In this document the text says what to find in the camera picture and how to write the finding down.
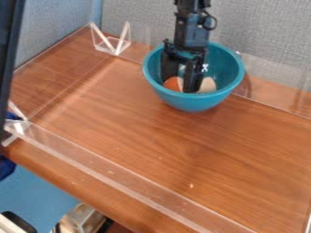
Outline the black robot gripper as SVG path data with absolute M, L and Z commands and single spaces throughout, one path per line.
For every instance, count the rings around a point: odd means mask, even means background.
M 179 74 L 184 63 L 183 92 L 195 93 L 202 85 L 204 58 L 208 52 L 211 14 L 208 12 L 176 12 L 172 40 L 164 40 L 160 56 L 163 81 Z

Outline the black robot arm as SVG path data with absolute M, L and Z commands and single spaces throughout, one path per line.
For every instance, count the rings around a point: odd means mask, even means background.
M 210 0 L 175 0 L 174 40 L 163 41 L 160 74 L 164 81 L 183 71 L 183 92 L 195 93 L 204 78 L 206 55 L 208 53 L 210 31 L 214 16 L 206 10 Z

